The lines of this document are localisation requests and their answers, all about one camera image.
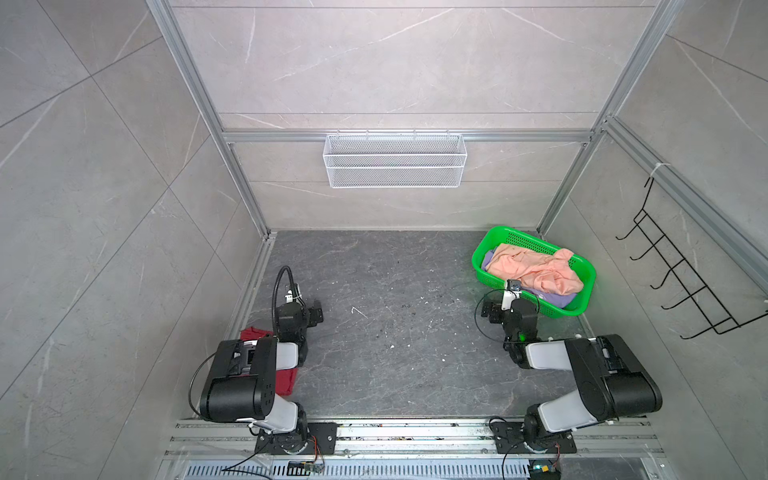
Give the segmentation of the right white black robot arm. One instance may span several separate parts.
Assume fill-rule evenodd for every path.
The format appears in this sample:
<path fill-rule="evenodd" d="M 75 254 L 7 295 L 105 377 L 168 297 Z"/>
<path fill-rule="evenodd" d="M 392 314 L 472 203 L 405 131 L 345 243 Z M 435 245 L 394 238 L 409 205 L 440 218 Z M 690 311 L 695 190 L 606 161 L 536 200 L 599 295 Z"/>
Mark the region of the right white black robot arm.
<path fill-rule="evenodd" d="M 511 422 L 489 422 L 512 450 L 546 453 L 562 447 L 574 430 L 662 408 L 660 388 L 621 336 L 544 341 L 538 337 L 538 313 L 539 307 L 523 298 L 482 299 L 473 313 L 502 327 L 502 348 L 519 368 L 564 371 L 575 382 L 573 391 L 528 407 L 518 434 L 510 431 Z"/>

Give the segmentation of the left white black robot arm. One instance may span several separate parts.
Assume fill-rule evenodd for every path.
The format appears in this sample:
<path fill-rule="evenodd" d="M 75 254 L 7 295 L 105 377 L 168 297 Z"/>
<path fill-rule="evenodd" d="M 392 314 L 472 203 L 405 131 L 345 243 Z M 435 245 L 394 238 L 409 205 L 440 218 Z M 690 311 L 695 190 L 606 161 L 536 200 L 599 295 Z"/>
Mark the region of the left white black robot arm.
<path fill-rule="evenodd" d="M 301 367 L 308 354 L 307 330 L 323 322 L 321 304 L 294 301 L 274 310 L 273 332 L 219 344 L 203 384 L 198 414 L 214 423 L 245 422 L 273 436 L 285 451 L 310 442 L 306 413 L 278 392 L 278 374 Z"/>

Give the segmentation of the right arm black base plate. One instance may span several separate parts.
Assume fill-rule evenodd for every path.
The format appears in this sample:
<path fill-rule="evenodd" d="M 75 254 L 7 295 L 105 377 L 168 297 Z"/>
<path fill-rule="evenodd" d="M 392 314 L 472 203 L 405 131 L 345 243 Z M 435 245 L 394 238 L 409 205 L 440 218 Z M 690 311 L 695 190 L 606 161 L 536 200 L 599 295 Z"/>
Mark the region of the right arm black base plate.
<path fill-rule="evenodd" d="M 522 421 L 491 419 L 488 424 L 499 454 L 575 454 L 577 446 L 569 432 L 539 435 Z"/>

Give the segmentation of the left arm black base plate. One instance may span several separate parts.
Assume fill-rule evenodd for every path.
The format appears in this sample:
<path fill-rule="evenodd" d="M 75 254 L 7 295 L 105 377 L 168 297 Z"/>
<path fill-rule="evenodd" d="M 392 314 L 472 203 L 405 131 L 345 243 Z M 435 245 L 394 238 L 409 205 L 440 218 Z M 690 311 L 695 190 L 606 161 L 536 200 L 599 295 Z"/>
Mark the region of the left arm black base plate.
<path fill-rule="evenodd" d="M 266 433 L 256 436 L 256 453 L 271 455 L 331 455 L 335 452 L 339 425 L 310 422 L 290 433 Z"/>

